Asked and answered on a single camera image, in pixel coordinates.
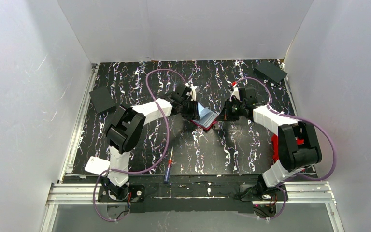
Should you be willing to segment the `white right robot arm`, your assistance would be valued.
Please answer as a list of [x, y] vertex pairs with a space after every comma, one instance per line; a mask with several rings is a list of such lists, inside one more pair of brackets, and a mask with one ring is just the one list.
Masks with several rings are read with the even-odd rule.
[[252, 87], [230, 87], [217, 121], [237, 121], [245, 117], [277, 136], [277, 161], [259, 177], [258, 191], [276, 187], [308, 166], [319, 163], [322, 153], [315, 127], [309, 122], [284, 116], [258, 101]]

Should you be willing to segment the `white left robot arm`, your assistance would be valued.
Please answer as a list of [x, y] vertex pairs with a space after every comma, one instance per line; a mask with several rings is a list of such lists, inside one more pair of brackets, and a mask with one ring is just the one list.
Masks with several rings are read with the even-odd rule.
[[105, 126], [110, 151], [109, 168], [112, 170], [107, 178], [111, 184], [121, 188], [128, 182], [130, 152], [139, 142], [144, 125], [173, 115], [181, 115], [186, 120], [199, 120], [198, 92], [198, 86], [180, 84], [173, 92], [150, 103], [118, 106], [110, 123]]

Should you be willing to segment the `red leather card holder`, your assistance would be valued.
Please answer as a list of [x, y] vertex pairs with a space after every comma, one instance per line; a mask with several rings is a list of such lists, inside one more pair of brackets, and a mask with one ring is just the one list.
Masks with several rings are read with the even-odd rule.
[[203, 107], [200, 103], [198, 103], [198, 114], [200, 118], [191, 120], [191, 122], [206, 131], [209, 130], [216, 123], [216, 119], [218, 117], [218, 113], [210, 110], [207, 107]]

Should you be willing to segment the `red plastic bin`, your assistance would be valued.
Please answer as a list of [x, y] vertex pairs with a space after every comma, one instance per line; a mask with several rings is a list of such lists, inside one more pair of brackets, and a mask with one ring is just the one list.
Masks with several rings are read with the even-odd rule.
[[[276, 134], [274, 134], [271, 138], [271, 142], [273, 144], [273, 161], [274, 162], [277, 162], [277, 160], [279, 159], [279, 140], [278, 140], [278, 136]], [[296, 142], [297, 142], [297, 145], [303, 145], [304, 144], [304, 139], [298, 139], [296, 138]]]

